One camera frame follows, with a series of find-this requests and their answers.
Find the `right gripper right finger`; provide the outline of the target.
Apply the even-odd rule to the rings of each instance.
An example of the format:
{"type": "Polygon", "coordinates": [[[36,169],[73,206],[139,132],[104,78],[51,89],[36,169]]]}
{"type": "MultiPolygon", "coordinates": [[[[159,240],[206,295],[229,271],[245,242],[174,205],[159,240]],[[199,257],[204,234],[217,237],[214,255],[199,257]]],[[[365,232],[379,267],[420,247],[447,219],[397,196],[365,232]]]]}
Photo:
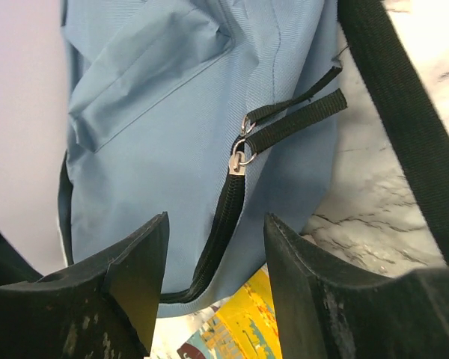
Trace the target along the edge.
{"type": "Polygon", "coordinates": [[[264,221],[284,358],[449,358],[449,267],[385,277],[264,221]]]}

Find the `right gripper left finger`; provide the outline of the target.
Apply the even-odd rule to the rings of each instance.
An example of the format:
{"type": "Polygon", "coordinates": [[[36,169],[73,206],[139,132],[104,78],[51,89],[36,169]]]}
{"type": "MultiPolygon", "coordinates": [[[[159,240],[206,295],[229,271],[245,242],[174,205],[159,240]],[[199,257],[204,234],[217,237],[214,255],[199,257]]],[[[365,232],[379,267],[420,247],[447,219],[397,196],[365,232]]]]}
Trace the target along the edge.
{"type": "Polygon", "coordinates": [[[148,356],[168,238],[162,213],[111,247],[41,275],[0,233],[0,358],[148,356]]]}

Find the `blue backpack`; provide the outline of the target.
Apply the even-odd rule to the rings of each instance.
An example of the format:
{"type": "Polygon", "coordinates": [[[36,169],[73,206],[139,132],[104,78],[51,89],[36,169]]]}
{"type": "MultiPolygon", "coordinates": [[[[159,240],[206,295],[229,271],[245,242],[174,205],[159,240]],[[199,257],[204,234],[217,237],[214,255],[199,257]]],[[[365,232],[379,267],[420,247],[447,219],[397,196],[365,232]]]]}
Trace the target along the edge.
{"type": "Polygon", "coordinates": [[[380,1],[63,1],[69,264],[170,221],[161,318],[235,293],[326,193],[342,31],[449,264],[449,137],[380,1]]]}

